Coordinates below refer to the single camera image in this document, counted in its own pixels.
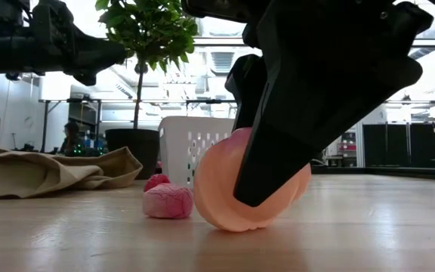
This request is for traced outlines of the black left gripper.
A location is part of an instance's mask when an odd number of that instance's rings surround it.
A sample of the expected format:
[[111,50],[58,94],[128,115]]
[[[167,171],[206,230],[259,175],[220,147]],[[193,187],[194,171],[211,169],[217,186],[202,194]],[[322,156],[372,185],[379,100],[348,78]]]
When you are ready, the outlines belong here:
[[0,0],[0,73],[74,72],[76,81],[93,86],[97,72],[127,57],[122,44],[82,32],[61,0],[29,4]]

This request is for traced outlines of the large toy peach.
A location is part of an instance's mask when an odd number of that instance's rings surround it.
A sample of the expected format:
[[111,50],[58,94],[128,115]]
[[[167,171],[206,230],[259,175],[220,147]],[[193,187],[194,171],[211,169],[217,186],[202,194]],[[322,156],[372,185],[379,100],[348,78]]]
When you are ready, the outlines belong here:
[[196,168],[195,206],[209,224],[220,230],[244,232],[268,227],[304,194],[311,179],[311,166],[307,164],[259,206],[238,201],[233,191],[250,135],[250,128],[235,130],[209,147]]

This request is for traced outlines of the red toy raspberry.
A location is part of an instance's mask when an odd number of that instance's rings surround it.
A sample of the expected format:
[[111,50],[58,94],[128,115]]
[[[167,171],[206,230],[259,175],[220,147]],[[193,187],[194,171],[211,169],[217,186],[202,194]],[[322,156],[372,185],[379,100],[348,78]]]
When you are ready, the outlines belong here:
[[171,182],[170,182],[170,180],[169,180],[167,175],[164,175],[164,174],[155,174],[155,175],[152,175],[147,180],[147,182],[145,183],[145,185],[143,187],[143,191],[147,192],[148,190],[151,190],[154,187],[157,187],[157,186],[159,186],[161,184],[168,185],[170,183]]

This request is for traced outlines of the pink wrinkled toy fruit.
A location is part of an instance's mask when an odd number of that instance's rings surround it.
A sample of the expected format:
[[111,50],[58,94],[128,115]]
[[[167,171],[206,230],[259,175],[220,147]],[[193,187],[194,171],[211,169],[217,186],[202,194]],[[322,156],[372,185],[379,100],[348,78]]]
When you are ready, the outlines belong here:
[[143,213],[151,218],[188,218],[193,206],[193,193],[186,187],[160,184],[143,194]]

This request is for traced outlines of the shelf with red bins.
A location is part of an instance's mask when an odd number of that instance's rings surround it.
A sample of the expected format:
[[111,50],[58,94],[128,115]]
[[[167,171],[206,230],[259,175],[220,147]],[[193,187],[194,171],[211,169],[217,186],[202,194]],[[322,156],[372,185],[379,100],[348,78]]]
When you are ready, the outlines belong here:
[[356,167],[356,133],[345,132],[341,136],[338,151],[343,157],[343,167]]

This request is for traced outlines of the person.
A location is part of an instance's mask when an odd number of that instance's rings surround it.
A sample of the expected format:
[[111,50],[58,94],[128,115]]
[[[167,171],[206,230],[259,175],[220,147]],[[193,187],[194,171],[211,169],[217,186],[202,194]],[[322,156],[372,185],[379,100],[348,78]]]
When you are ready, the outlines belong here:
[[76,122],[68,122],[64,126],[65,138],[60,152],[65,156],[72,156],[74,150],[83,146],[84,141],[79,135],[79,126]]

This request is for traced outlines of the black partition panels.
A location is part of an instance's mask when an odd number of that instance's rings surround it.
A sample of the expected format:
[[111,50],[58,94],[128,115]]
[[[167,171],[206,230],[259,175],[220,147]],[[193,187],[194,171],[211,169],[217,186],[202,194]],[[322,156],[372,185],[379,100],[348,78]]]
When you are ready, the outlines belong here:
[[435,123],[370,124],[362,131],[367,167],[435,166]]

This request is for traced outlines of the white perforated plastic basket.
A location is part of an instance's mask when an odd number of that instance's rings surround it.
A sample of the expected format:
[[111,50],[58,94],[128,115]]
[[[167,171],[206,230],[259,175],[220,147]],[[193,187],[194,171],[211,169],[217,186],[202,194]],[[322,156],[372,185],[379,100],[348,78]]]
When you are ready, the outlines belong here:
[[228,138],[233,119],[168,116],[159,125],[162,173],[170,182],[193,187],[196,167],[209,147]]

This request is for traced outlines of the green plant in black pot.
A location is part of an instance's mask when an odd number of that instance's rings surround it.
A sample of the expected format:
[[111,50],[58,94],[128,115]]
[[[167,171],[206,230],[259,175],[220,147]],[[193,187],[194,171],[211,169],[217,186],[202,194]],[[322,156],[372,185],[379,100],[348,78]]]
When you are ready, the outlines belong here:
[[188,61],[194,52],[196,20],[184,13],[180,0],[96,0],[95,9],[102,14],[99,22],[107,29],[106,37],[125,47],[126,57],[136,57],[138,74],[132,128],[106,131],[108,148],[127,147],[143,166],[139,177],[146,179],[156,170],[159,154],[159,133],[138,128],[143,78],[149,70]]

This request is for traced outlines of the beige cloth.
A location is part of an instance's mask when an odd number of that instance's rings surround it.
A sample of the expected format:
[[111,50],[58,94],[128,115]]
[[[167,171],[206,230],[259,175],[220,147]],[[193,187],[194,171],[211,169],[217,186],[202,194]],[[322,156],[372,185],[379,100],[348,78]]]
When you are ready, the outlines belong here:
[[143,169],[128,148],[98,157],[0,149],[0,197],[27,199],[60,190],[128,187]]

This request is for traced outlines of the black workstation frame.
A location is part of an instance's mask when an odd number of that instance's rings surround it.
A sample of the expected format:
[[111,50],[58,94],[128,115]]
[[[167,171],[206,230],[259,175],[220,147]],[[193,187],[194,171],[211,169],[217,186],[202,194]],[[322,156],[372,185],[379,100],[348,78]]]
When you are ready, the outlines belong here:
[[[143,103],[146,104],[185,104],[186,105],[186,113],[189,112],[189,104],[233,104],[236,101],[235,100],[221,100],[221,99],[195,99],[195,100],[142,100]],[[100,140],[100,124],[103,122],[101,114],[103,112],[103,104],[139,104],[140,102],[135,99],[126,99],[126,100],[119,100],[119,99],[79,99],[79,98],[67,98],[63,100],[46,100],[46,99],[40,99],[39,103],[44,103],[44,125],[42,130],[42,146],[40,149],[41,153],[45,152],[46,148],[46,138],[47,138],[47,127],[48,127],[48,114],[56,108],[60,103],[66,103],[66,104],[89,104],[89,103],[96,103],[97,104],[97,118],[95,123],[95,144],[99,145]]]

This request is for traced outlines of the silver air duct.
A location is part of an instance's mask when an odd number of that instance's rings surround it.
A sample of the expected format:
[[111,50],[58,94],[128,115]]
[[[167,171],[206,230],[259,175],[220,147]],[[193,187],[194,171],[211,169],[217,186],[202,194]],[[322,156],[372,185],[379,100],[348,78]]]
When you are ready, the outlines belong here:
[[[243,23],[236,23],[212,17],[197,20],[199,34],[197,38],[241,38],[245,28]],[[238,57],[249,52],[247,47],[213,47],[196,46],[202,55],[205,71],[196,86],[197,99],[234,100],[233,95],[224,87],[227,75]],[[233,118],[236,103],[233,104],[190,104],[191,116]]]

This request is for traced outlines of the black aluminium table frame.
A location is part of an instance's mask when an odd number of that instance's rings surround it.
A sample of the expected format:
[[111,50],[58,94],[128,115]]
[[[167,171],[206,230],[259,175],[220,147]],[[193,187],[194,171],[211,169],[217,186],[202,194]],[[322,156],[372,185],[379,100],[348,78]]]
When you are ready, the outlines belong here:
[[435,180],[435,168],[330,168],[312,166],[311,170],[315,175],[386,175]]

